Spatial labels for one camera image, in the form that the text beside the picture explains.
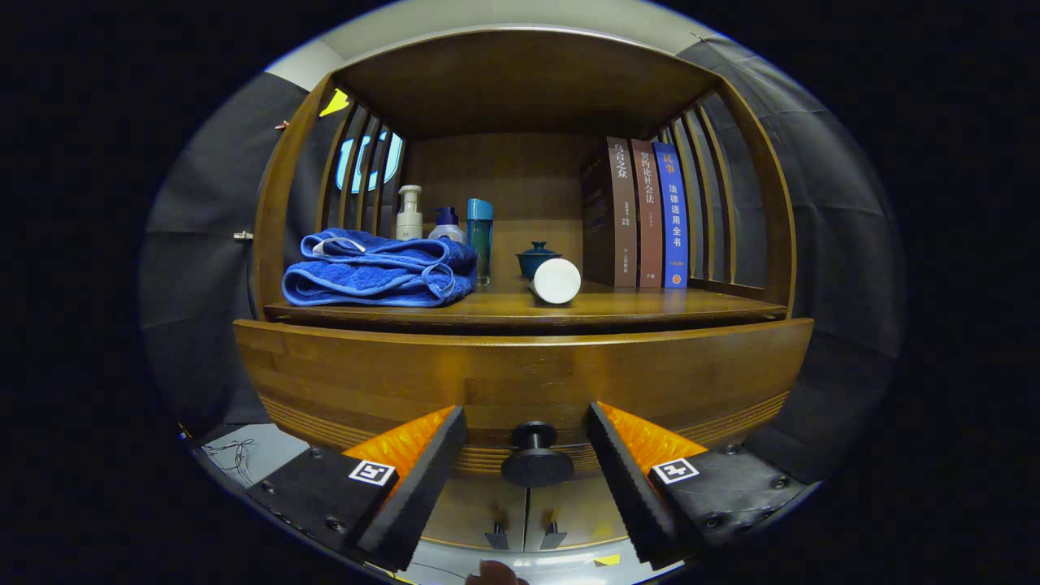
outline blue bottle cap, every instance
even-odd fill
[[[437,211],[437,225],[439,226],[458,226],[459,215],[454,214],[454,207],[438,207],[435,209]]]
[[[483,199],[470,199],[466,205],[466,220],[491,220],[491,203]]]

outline folded towel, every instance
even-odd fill
[[[476,253],[447,238],[389,239],[358,230],[308,235],[282,291],[297,306],[358,303],[402,307],[447,305],[476,283]]]
[[[300,251],[306,258],[328,262],[345,262],[366,254],[398,256],[401,261],[420,265],[439,262],[451,263],[451,254],[458,255],[465,246],[447,246],[441,239],[390,239],[366,231],[330,228],[304,236]]]

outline orange gripper pad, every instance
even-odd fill
[[[707,448],[634,414],[599,401],[597,404],[618,431],[621,440],[625,441],[625,447],[632,454],[635,464],[643,470],[644,476],[650,474],[650,467],[659,463],[700,455],[707,451]]]
[[[397,468],[397,484],[387,495],[387,501],[393,498],[397,488],[415,467],[426,446],[444,423],[445,417],[454,406],[442,408],[410,421],[404,425],[376,435],[361,444],[356,444],[343,452],[343,455],[364,459],[374,463],[393,465]]]

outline soap dispenser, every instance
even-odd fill
[[[397,213],[397,239],[418,239],[422,237],[422,212],[419,211],[419,185],[405,185],[397,192],[400,194],[400,212]]]
[[[437,209],[437,227],[430,232],[430,239],[442,236],[459,244],[466,244],[466,232],[459,227],[459,215],[456,215],[454,207]]]

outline blue water bottle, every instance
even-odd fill
[[[483,199],[466,205],[466,241],[476,252],[476,283],[491,282],[492,206]]]

